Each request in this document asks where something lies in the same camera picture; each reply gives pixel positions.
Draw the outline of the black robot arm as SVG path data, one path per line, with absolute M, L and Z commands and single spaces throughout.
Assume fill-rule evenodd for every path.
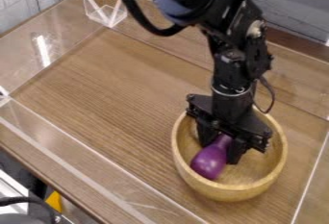
M 195 119 L 199 143 L 209 146 L 218 135 L 233 138 L 226 162 L 239 162 L 243 153 L 266 150 L 273 130 L 257 117 L 267 112 L 254 102 L 255 89 L 266 79 L 274 56 L 266 43 L 266 22 L 253 0 L 152 0 L 172 22 L 158 28 L 147 19 L 136 0 L 122 0 L 140 26 L 170 37 L 195 26 L 207 38 L 214 59 L 211 95 L 190 94 L 186 114 Z

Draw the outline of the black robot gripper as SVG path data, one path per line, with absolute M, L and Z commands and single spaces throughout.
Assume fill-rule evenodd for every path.
M 215 84 L 211 84 L 211 88 L 210 95 L 186 95 L 186 114 L 197 122 L 202 147 L 209 146 L 219 134 L 233 138 L 227 149 L 227 163 L 237 164 L 249 149 L 261 153 L 266 151 L 273 130 L 255 114 L 255 81 L 241 88 Z

